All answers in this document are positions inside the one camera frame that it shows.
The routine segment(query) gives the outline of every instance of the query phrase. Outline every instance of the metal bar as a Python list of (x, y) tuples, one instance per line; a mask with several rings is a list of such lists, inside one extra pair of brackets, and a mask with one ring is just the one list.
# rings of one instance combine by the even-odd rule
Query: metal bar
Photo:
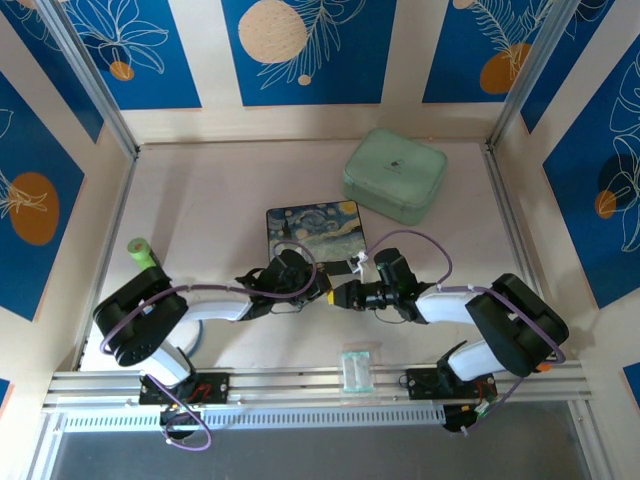
[(56, 456), (62, 441), (62, 431), (66, 418), (61, 413), (47, 415), (44, 420), (41, 437), (33, 456), (33, 462), (25, 478), (28, 480), (48, 480), (51, 478)]
[(524, 281), (544, 299), (540, 282), (533, 268), (531, 255), (522, 235), (522, 226), (513, 209), (511, 196), (509, 195), (509, 190), (500, 171), (495, 152), (487, 147), (484, 151), (484, 158), (493, 187), (493, 193), (496, 197), (496, 203), (498, 204), (500, 215), (502, 216), (502, 221), (505, 225), (507, 236), (509, 237), (511, 251), (520, 270), (519, 273), (522, 275)]
[(488, 143), (491, 148), (498, 144), (506, 128), (520, 113), (522, 106), (540, 78), (544, 67), (547, 65), (560, 38), (562, 38), (580, 2), (581, 0), (554, 2), (536, 41), (533, 42), (533, 47), (531, 47), (526, 62), (516, 77), (511, 91), (507, 95), (504, 108), (498, 117), (493, 131), (491, 135), (489, 135)]
[[(370, 396), (343, 393), (342, 374), (337, 367), (280, 369), (211, 369), (231, 375), (228, 405), (248, 406), (339, 406), (354, 402), (394, 405), (409, 403), (407, 390), (398, 380), (408, 368), (434, 365), (376, 366), (376, 391)], [(515, 377), (496, 374), (496, 388), (506, 392)], [(45, 411), (105, 409), (137, 406), (139, 372), (60, 372), (53, 376), (45, 397)], [(550, 372), (531, 375), (516, 390), (513, 401), (566, 401), (591, 399), (591, 390), (579, 362), (569, 361)], [(469, 403), (475, 399), (433, 403)]]
[(113, 131), (122, 149), (133, 161), (138, 153), (135, 138), (122, 118), (118, 104), (98, 72), (91, 55), (65, 13), (63, 3), (59, 0), (35, 0), (35, 4), (42, 21), (51, 32), (78, 80)]
[(568, 405), (591, 478), (612, 480), (614, 475), (611, 463), (598, 432), (591, 405), (584, 400), (571, 401)]

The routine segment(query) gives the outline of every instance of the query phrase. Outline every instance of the orange circle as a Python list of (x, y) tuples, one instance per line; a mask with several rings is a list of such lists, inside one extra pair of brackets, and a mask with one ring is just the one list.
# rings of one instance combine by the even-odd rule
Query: orange circle
[(529, 50), (530, 44), (519, 43), (491, 57), (480, 73), (480, 88), (492, 95), (508, 93)]
[(111, 75), (122, 82), (128, 82), (133, 79), (134, 71), (128, 63), (116, 61), (109, 67)]
[[(47, 177), (39, 173), (23, 173), (16, 177), (11, 184), (9, 196), (18, 201), (18, 205), (11, 208), (9, 215), (13, 229), (25, 242), (42, 246), (51, 241), (58, 227), (60, 218), (60, 202), (56, 188)], [(34, 208), (21, 197), (26, 194), (33, 197), (46, 196), (37, 204), (43, 208)]]
[(596, 213), (605, 220), (616, 213), (616, 196), (609, 190), (603, 190), (596, 197)]

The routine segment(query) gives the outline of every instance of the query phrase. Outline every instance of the metal rail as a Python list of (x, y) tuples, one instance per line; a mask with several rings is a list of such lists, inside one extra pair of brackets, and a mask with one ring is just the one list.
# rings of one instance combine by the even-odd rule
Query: metal rail
[[(337, 367), (309, 369), (211, 369), (203, 372), (231, 373), (227, 405), (252, 407), (335, 407), (353, 404), (400, 405), (410, 401), (399, 379), (408, 368), (435, 368), (435, 365), (374, 367), (376, 390), (371, 395), (354, 396), (342, 391), (342, 374)], [(507, 373), (496, 375), (498, 393), (515, 381)], [(59, 372), (54, 374), (44, 400), (45, 412), (78, 409), (139, 407), (139, 372)], [(544, 374), (531, 375), (511, 397), (516, 402), (590, 400), (591, 390), (579, 362), (569, 361)], [(425, 401), (441, 405), (468, 403), (475, 399)]]

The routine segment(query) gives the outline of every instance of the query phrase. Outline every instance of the mint green case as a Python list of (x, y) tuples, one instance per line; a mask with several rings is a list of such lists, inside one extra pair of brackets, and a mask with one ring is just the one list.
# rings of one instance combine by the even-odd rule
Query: mint green case
[(440, 150), (378, 128), (344, 168), (344, 195), (406, 225), (422, 220), (447, 169)]

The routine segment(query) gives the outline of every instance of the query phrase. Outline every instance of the purple cable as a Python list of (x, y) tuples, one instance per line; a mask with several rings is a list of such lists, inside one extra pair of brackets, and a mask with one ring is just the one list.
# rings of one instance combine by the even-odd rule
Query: purple cable
[(156, 303), (158, 300), (171, 295), (172, 293), (178, 293), (178, 292), (184, 292), (184, 291), (190, 291), (190, 290), (218, 290), (218, 291), (224, 291), (224, 292), (235, 292), (235, 293), (242, 293), (244, 295), (262, 295), (264, 297), (267, 298), (277, 298), (277, 299), (287, 299), (287, 298), (294, 298), (297, 297), (298, 295), (303, 294), (304, 292), (306, 292), (309, 287), (311, 287), (311, 285), (313, 285), (313, 282), (316, 280), (316, 274), (318, 273), (318, 267), (316, 266), (316, 260), (313, 257), (313, 254), (311, 253), (311, 250), (309, 250), (307, 247), (305, 247), (304, 245), (302, 245), (299, 242), (296, 242), (294, 240), (283, 240), (281, 242), (276, 243), (273, 246), (273, 251), (275, 253), (276, 248), (278, 248), (280, 245), (295, 245), (296, 247), (301, 248), (308, 256), (309, 259), (311, 261), (311, 265), (313, 267), (313, 270), (311, 272), (311, 277), (309, 278), (309, 281), (307, 282), (307, 284), (302, 287), (300, 290), (297, 290), (293, 293), (271, 293), (271, 292), (260, 292), (258, 290), (252, 290), (250, 288), (241, 288), (241, 287), (230, 287), (228, 285), (220, 285), (220, 284), (215, 284), (215, 283), (200, 283), (200, 284), (194, 284), (194, 285), (178, 285), (177, 287), (171, 287), (171, 288), (167, 288), (166, 290), (163, 290), (160, 293), (155, 294), (153, 297), (149, 298), (149, 300), (147, 300), (144, 303), (141, 303), (140, 305), (138, 305), (136, 308), (134, 308), (126, 317), (124, 317), (122, 320), (120, 320), (120, 322), (118, 322), (116, 324), (115, 327), (113, 327), (109, 333), (107, 333), (104, 337), (104, 339), (102, 340), (102, 343), (100, 343), (100, 351), (106, 355), (110, 355), (112, 352), (110, 352), (108, 350), (108, 345), (109, 342), (111, 340), (113, 340), (113, 337), (115, 337), (120, 330), (122, 330), (124, 327), (126, 327), (129, 322), (131, 322), (136, 316), (138, 316), (140, 314), (140, 312), (142, 312), (145, 308), (147, 308), (149, 305), (153, 305), (154, 303)]
[[(536, 332), (540, 336), (540, 338), (542, 338), (545, 341), (545, 343), (547, 345), (549, 345), (553, 349), (553, 351), (555, 352), (557, 358), (556, 358), (555, 361), (548, 362), (548, 363), (561, 364), (561, 363), (564, 363), (566, 361), (566, 357), (564, 355), (564, 352), (560, 349), (560, 346), (549, 335), (547, 335), (547, 333), (544, 330), (542, 330), (538, 325), (536, 325), (536, 323), (533, 320), (531, 320), (529, 318), (529, 316), (527, 316), (521, 309), (516, 307), (513, 304), (513, 302), (511, 302), (504, 295), (502, 295), (502, 294), (500, 294), (500, 293), (498, 293), (495, 290), (492, 290), (490, 288), (476, 287), (476, 286), (471, 286), (471, 287), (440, 287), (440, 291), (441, 292), (445, 292), (445, 293), (464, 293), (464, 292), (472, 291), (472, 292), (488, 293), (489, 295), (492, 295), (497, 300), (499, 300), (505, 307), (507, 307), (509, 310), (511, 310), (516, 315), (518, 315), (518, 317), (520, 317), (520, 319), (524, 323), (526, 323), (534, 332)], [(520, 386), (520, 384), (523, 382), (523, 380), (524, 380), (523, 377), (518, 378), (518, 380), (507, 391), (507, 393), (505, 393), (502, 396), (502, 398), (498, 401), (498, 403), (496, 403), (493, 407), (491, 407), (491, 410), (489, 411), (489, 413), (495, 411), (498, 408), (500, 408), (507, 401), (507, 399), (513, 394), (513, 392), (516, 391), (516, 389)], [(478, 425), (480, 425), (482, 422), (484, 422), (484, 420), (487, 418), (489, 413), (487, 413), (487, 415), (485, 415), (484, 417), (479, 418), (478, 420), (476, 420), (476, 423), (474, 423), (469, 428), (467, 428), (466, 431), (470, 432), (470, 431), (475, 430), (476, 428), (478, 428)]]
[(444, 249), (444, 247), (442, 245), (440, 245), (440, 243), (435, 240), (434, 238), (431, 238), (429, 235), (427, 235), (426, 233), (422, 233), (422, 232), (418, 232), (417, 230), (411, 230), (408, 228), (405, 229), (401, 229), (401, 230), (394, 230), (392, 232), (387, 233), (386, 235), (384, 235), (380, 240), (378, 240), (376, 243), (373, 244), (372, 247), (369, 247), (367, 250), (365, 250), (365, 255), (369, 255), (372, 251), (374, 251), (376, 248), (378, 248), (378, 246), (384, 242), (387, 238), (391, 237), (392, 235), (396, 235), (398, 233), (410, 233), (411, 235), (417, 235), (419, 237), (424, 238), (425, 240), (430, 241), (438, 250), (440, 250), (440, 252), (442, 252), (442, 254), (444, 255), (444, 258), (447, 259), (447, 264), (448, 264), (448, 270), (447, 273), (445, 273), (442, 278), (440, 280), (438, 280), (438, 284), (444, 282), (447, 278), (449, 278), (451, 276), (451, 273), (453, 272), (453, 260), (451, 260), (451, 255), (449, 255), (449, 253)]
[[(164, 393), (167, 397), (169, 397), (171, 400), (173, 400), (175, 403), (177, 403), (178, 405), (180, 405), (182, 408), (186, 410), (185, 413), (181, 413), (173, 417), (169, 422), (167, 422), (164, 429), (162, 430), (162, 434), (164, 435), (164, 438), (167, 439), (167, 442), (173, 445), (174, 447), (178, 447), (181, 450), (187, 450), (189, 452), (204, 452), (205, 450), (207, 450), (211, 446), (211, 443), (213, 442), (213, 438), (211, 437), (211, 430), (209, 430), (209, 427), (207, 427), (206, 423), (204, 423), (204, 421), (198, 415), (196, 415), (193, 412), (193, 410), (191, 410), (182, 400), (180, 400), (173, 393), (171, 393), (171, 391), (167, 387), (165, 387), (162, 384), (162, 382), (160, 382), (160, 380), (155, 378), (153, 375), (149, 375), (149, 374), (147, 374), (147, 378), (151, 380), (153, 383), (155, 383), (156, 387), (158, 387), (158, 389), (162, 393)], [(184, 418), (185, 416), (189, 416), (193, 418), (198, 423), (198, 425), (200, 425), (203, 428), (204, 433), (207, 436), (207, 441), (204, 445), (200, 445), (199, 447), (190, 447), (182, 443), (177, 443), (169, 436), (169, 425), (178, 419)]]

